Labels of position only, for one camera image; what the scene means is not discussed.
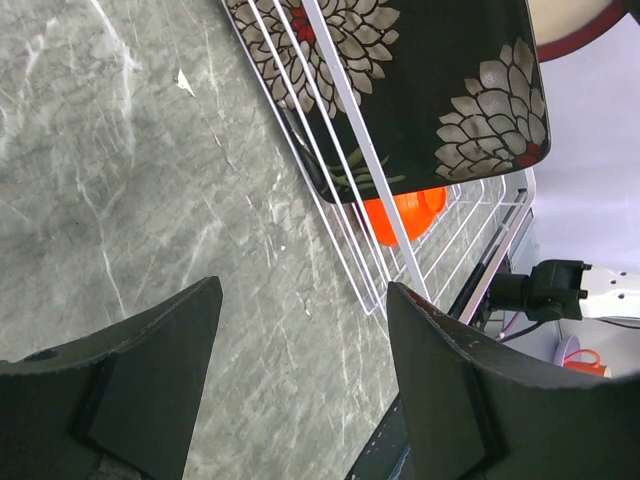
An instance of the black floral plate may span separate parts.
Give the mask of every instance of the black floral plate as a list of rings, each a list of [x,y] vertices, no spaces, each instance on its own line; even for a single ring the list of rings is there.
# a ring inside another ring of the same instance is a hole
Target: black floral plate
[[[226,0],[316,189],[333,202],[247,0]],[[526,0],[318,0],[394,195],[502,175],[549,151]],[[301,0],[281,0],[363,199],[377,198]],[[256,5],[341,202],[355,200],[272,0]]]

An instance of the dish rack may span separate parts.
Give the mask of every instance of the dish rack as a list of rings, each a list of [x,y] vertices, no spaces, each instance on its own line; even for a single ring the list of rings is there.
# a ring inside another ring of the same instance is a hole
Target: dish rack
[[[282,21],[298,58],[302,60],[304,55],[300,43],[289,25],[280,0],[270,1]],[[304,129],[309,139],[310,148],[316,157],[320,159],[320,168],[325,176],[327,185],[329,185],[335,204],[329,204],[320,198],[295,147],[296,141],[292,138],[290,130],[285,126],[282,109],[273,101],[260,72],[255,64],[252,63],[254,72],[260,80],[264,93],[269,99],[280,127],[291,146],[291,151],[309,188],[313,202],[326,227],[327,235],[364,311],[367,314],[379,312],[382,315],[386,315],[385,298],[389,281],[402,281],[430,302],[442,309],[446,309],[448,305],[444,304],[446,302],[443,299],[445,293],[448,289],[457,288],[457,291],[459,291],[466,281],[466,276],[462,279],[460,278],[460,272],[465,262],[471,262],[471,266],[467,265],[470,269],[480,263],[484,267],[482,276],[478,280],[460,316],[461,321],[468,323],[482,300],[491,278],[497,271],[530,211],[535,196],[535,180],[531,170],[448,187],[449,200],[446,210],[437,217],[436,221],[420,239],[413,243],[410,242],[393,201],[389,185],[385,180],[380,159],[373,147],[356,98],[351,90],[347,73],[341,65],[336,47],[331,40],[320,5],[317,0],[301,0],[309,24],[314,31],[317,45],[329,67],[335,88],[344,105],[345,114],[366,161],[372,181],[398,239],[398,247],[389,248],[378,244],[366,213],[360,214],[360,212],[366,212],[363,200],[348,166],[347,155],[340,146],[328,112],[321,101],[322,97],[309,65],[302,61],[304,75],[317,99],[316,107],[324,119],[327,131],[331,136],[336,153],[346,173],[347,181],[355,193],[356,202],[353,205],[340,203],[306,114],[294,93],[292,81],[280,61],[276,46],[268,34],[264,18],[256,6],[256,0],[246,0],[246,2],[253,12],[257,26],[264,36],[265,43],[268,45],[276,62],[285,87],[291,94],[295,104],[295,112],[288,112],[287,114],[297,115],[300,119],[301,128]],[[231,18],[231,12],[226,1],[222,0],[222,3]],[[231,23],[245,49],[245,53],[248,58],[251,58],[241,33],[233,21]],[[472,235],[473,238],[467,242],[462,251],[456,251],[456,242],[461,239],[461,236],[465,235]],[[435,250],[430,248],[434,245],[438,245]]]

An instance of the red plate rim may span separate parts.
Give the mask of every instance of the red plate rim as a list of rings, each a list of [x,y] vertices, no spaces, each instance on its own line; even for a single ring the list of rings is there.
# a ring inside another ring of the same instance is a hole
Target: red plate rim
[[[548,62],[549,60],[555,60],[556,58],[564,57],[565,55],[575,52],[603,35],[626,14],[627,10],[622,3],[619,0],[614,1],[605,8],[600,15],[580,30],[555,42],[540,45],[538,47],[538,59],[541,62]]]

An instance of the plate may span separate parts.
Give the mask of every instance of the plate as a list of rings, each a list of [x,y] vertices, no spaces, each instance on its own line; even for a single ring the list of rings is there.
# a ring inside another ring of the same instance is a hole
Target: plate
[[[529,11],[541,62],[584,47],[627,13],[619,0],[529,0]]]

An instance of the red flower accent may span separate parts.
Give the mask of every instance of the red flower accent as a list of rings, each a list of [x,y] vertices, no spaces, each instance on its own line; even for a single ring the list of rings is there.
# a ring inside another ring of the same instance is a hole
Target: red flower accent
[[[307,12],[304,11],[304,8],[292,8],[291,15],[293,15],[291,28],[296,32],[298,42],[302,43],[306,41],[309,45],[316,43],[316,34],[313,32],[313,28],[311,28]]]
[[[522,168],[528,168],[540,161],[540,147],[535,143],[527,145],[527,153],[518,157],[518,165]]]

